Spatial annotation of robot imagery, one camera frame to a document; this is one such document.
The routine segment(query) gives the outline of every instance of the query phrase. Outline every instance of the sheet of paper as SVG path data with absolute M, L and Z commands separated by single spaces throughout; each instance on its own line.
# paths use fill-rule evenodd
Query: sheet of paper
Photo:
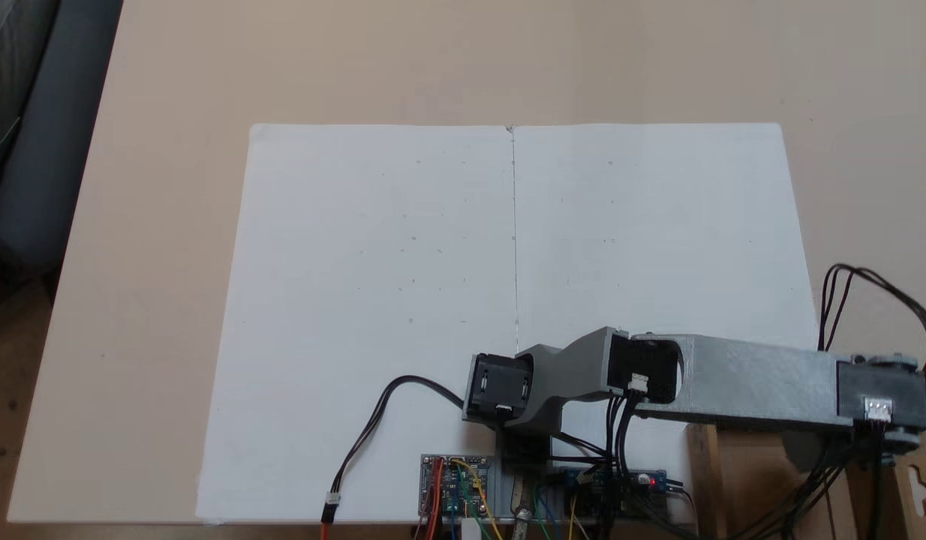
M 462 393 L 473 353 L 603 326 L 813 346 L 778 126 L 256 126 L 197 514 L 315 522 L 392 377 Z M 459 417 L 398 390 L 337 520 L 415 522 L 420 454 L 493 452 Z M 682 430 L 634 421 L 631 466 L 689 481 Z
M 253 127 L 197 515 L 318 521 L 389 380 L 516 351 L 512 161 L 501 126 Z M 337 520 L 414 521 L 422 452 L 493 435 L 402 386 Z
M 816 345 L 778 125 L 518 127 L 515 143 L 521 349 L 604 326 Z M 600 444 L 604 416 L 569 403 L 564 430 Z M 683 427 L 634 420 L 629 466 L 689 482 Z

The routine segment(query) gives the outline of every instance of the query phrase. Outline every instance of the beige table surface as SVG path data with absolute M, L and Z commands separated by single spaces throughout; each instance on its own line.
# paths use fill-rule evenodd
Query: beige table surface
M 258 122 L 780 122 L 817 294 L 926 305 L 926 0 L 126 0 L 12 521 L 196 520 Z M 924 355 L 848 308 L 837 348 Z

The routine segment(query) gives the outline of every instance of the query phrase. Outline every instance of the circuit board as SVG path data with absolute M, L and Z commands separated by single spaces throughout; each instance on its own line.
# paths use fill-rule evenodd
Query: circuit board
M 565 488 L 567 493 L 576 493 L 576 515 L 579 517 L 596 517 L 600 513 L 600 507 L 603 506 L 603 498 L 607 495 L 607 472 L 606 469 L 600 468 L 591 474 L 586 474 L 587 469 L 563 469 Z M 669 510 L 666 506 L 666 471 L 630 471 L 630 477 L 633 484 L 646 495 L 646 499 L 651 502 L 652 509 L 662 518 L 669 520 Z M 622 484 L 617 482 L 620 494 L 617 495 L 618 518 L 645 519 L 645 514 L 635 507 L 625 502 L 622 496 Z M 573 497 L 566 496 L 563 501 L 564 512 L 570 515 L 570 505 Z
M 476 471 L 474 478 L 470 469 L 453 463 L 463 461 Z M 486 505 L 480 498 L 477 482 L 484 493 L 489 486 L 490 466 L 493 459 L 490 455 L 435 455 L 423 454 L 419 457 L 419 505 L 418 512 L 422 515 L 429 513 L 433 506 L 433 468 L 442 464 L 443 474 L 440 475 L 440 514 L 450 516 L 485 516 Z

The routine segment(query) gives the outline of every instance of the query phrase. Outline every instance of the orange wire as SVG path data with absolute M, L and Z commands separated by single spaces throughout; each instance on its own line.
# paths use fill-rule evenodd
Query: orange wire
M 426 540 L 433 540 L 436 534 L 436 520 L 442 519 L 440 515 L 440 500 L 443 494 L 443 458 L 437 457 L 439 464 L 433 463 L 433 513 L 429 517 L 428 526 L 426 526 Z

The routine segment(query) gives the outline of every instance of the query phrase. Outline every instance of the wooden stand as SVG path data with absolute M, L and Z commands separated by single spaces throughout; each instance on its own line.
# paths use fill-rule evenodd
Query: wooden stand
M 775 433 L 722 431 L 714 426 L 687 427 L 693 498 L 701 536 L 725 538 L 779 505 L 805 479 L 786 458 Z M 920 449 L 885 469 L 884 510 L 879 538 L 926 540 L 926 497 L 912 495 L 916 475 L 926 493 L 926 436 Z M 856 540 L 867 537 L 873 481 L 869 471 L 850 467 L 834 482 L 796 527 L 801 540 Z

